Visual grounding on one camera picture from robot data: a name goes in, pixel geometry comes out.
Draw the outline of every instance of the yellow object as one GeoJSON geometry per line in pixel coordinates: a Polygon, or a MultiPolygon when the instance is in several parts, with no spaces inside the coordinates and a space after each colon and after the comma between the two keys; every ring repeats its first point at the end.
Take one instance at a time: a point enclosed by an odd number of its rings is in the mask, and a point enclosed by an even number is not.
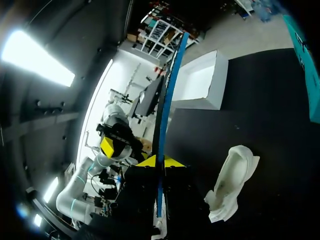
{"type": "MultiPolygon", "coordinates": [[[[137,164],[138,167],[155,167],[156,166],[156,155],[153,155],[149,157],[147,160],[137,164]]],[[[180,162],[177,162],[176,160],[172,159],[169,156],[164,156],[164,167],[184,167],[180,162]]]]}
{"type": "Polygon", "coordinates": [[[145,160],[147,160],[148,154],[146,154],[145,152],[143,152],[143,153],[142,153],[142,156],[143,156],[143,158],[144,158],[145,160]]]}
{"type": "Polygon", "coordinates": [[[114,141],[112,139],[105,136],[100,144],[100,147],[108,158],[112,158],[112,155],[115,152],[114,141]]]}

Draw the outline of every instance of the white shelf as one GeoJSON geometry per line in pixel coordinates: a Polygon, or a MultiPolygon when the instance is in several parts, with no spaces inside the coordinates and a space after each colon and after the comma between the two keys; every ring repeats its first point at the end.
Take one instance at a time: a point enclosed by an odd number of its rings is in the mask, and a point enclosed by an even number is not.
{"type": "MultiPolygon", "coordinates": [[[[166,58],[169,58],[172,53],[175,52],[176,49],[176,44],[173,46],[173,42],[176,40],[176,38],[180,35],[183,34],[183,31],[181,31],[180,29],[178,29],[177,27],[171,25],[170,23],[159,19],[158,21],[156,21],[156,23],[154,24],[151,32],[149,35],[146,34],[141,34],[140,33],[140,37],[144,38],[144,42],[142,47],[136,48],[138,51],[141,51],[145,54],[148,54],[156,59],[159,59],[160,57],[165,56],[166,58]],[[173,35],[173,37],[170,39],[170,41],[167,44],[164,44],[162,42],[160,42],[162,40],[162,38],[165,36],[165,34],[168,32],[169,29],[174,29],[175,30],[175,34],[173,35]],[[150,50],[146,51],[146,44],[148,41],[151,41],[154,43],[154,45],[152,46],[152,48],[150,50]],[[165,55],[165,51],[170,51],[171,54],[169,56],[165,55]]],[[[187,46],[189,47],[192,44],[198,44],[199,41],[194,40],[189,38],[187,46]]]]}

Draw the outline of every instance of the cardboard box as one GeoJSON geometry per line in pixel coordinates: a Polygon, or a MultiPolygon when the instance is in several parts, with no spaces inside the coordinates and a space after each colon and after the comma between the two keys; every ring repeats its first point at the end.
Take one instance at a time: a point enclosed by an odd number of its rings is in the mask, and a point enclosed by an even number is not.
{"type": "Polygon", "coordinates": [[[131,42],[136,42],[136,41],[137,41],[137,36],[134,35],[134,34],[128,33],[127,36],[126,36],[126,38],[127,38],[129,41],[131,41],[131,42]]]}
{"type": "Polygon", "coordinates": [[[146,39],[139,35],[137,40],[138,42],[144,43],[146,39]]]}
{"type": "Polygon", "coordinates": [[[164,45],[168,45],[170,43],[170,39],[167,37],[163,40],[164,45]]]}

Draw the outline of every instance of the black ceiling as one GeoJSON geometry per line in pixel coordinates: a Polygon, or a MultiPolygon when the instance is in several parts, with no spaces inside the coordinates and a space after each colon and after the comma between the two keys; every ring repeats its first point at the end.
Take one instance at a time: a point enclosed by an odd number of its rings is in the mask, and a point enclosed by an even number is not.
{"type": "Polygon", "coordinates": [[[90,4],[47,0],[2,8],[11,9],[17,23],[6,28],[6,18],[12,17],[7,12],[0,23],[6,29],[2,39],[12,29],[24,28],[75,74],[71,87],[65,87],[1,63],[1,158],[17,190],[34,186],[43,192],[75,161],[84,115],[102,72],[125,37],[130,4],[130,0],[92,0],[90,4]],[[61,102],[65,106],[62,113],[44,115],[36,110],[37,100],[41,108],[60,107],[61,102]]]}

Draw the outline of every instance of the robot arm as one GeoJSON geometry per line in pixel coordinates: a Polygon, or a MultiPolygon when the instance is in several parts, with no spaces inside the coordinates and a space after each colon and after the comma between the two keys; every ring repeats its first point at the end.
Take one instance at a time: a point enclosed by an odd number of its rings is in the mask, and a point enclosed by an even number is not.
{"type": "Polygon", "coordinates": [[[126,159],[132,152],[137,156],[137,153],[141,153],[143,147],[142,143],[132,134],[127,116],[121,107],[116,104],[106,106],[103,114],[103,125],[99,124],[98,130],[102,139],[101,151],[96,155],[94,161],[89,157],[82,161],[67,186],[56,199],[56,208],[59,212],[70,217],[73,221],[80,221],[85,224],[90,223],[91,213],[100,210],[92,203],[81,200],[88,174],[91,176],[99,174],[115,161],[126,159]]]}

